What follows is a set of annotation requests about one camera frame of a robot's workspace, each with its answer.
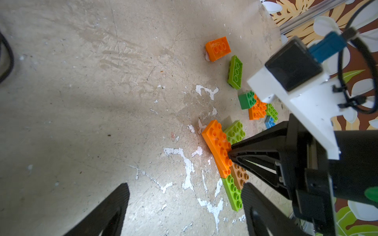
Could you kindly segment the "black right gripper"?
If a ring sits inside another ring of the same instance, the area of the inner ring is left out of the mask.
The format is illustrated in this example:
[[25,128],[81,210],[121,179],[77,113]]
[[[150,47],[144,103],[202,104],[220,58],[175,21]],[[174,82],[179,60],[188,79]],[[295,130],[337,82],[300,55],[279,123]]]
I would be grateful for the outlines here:
[[[378,132],[335,131],[339,159],[327,158],[324,147],[295,116],[231,146],[233,163],[251,172],[290,199],[295,214],[313,221],[317,232],[334,236],[336,215],[331,198],[378,205]],[[277,153],[244,153],[271,151]]]

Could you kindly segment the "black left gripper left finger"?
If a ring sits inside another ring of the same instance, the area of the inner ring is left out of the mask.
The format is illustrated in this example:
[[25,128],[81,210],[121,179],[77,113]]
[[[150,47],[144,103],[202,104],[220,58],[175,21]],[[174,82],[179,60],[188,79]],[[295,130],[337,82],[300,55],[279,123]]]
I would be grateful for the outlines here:
[[81,222],[66,233],[67,236],[119,236],[130,198],[127,183],[119,185]]

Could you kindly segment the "lime brick front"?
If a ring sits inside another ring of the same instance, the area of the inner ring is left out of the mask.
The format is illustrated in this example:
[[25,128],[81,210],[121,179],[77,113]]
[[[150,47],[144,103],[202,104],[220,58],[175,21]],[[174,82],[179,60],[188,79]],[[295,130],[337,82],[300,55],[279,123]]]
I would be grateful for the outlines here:
[[243,208],[242,199],[241,199],[241,190],[237,189],[234,178],[232,175],[228,175],[227,178],[221,178],[223,185],[225,187],[228,199],[231,204],[231,208],[238,212]]

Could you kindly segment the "orange brick front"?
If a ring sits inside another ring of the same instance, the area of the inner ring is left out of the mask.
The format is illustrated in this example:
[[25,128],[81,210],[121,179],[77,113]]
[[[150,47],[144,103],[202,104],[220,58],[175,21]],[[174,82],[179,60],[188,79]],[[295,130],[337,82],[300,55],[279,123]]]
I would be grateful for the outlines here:
[[231,143],[222,131],[221,124],[217,120],[211,121],[203,130],[202,136],[214,157],[220,177],[226,179],[231,174],[232,161],[228,156]]

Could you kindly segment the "tan brick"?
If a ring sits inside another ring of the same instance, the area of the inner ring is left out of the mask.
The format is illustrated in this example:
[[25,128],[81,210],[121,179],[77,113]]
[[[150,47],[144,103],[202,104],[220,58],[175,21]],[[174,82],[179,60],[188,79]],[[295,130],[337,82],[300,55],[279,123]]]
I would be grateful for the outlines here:
[[235,186],[237,187],[237,189],[242,190],[244,184],[246,184],[249,180],[247,171],[236,163],[233,163],[232,166],[230,166],[230,170],[231,175],[234,179]]

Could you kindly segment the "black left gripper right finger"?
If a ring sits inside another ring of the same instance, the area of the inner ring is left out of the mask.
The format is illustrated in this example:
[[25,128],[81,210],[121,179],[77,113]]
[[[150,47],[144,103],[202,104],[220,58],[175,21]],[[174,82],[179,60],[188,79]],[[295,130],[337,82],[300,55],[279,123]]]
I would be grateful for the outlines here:
[[246,183],[241,192],[250,236],[306,236],[253,184]]

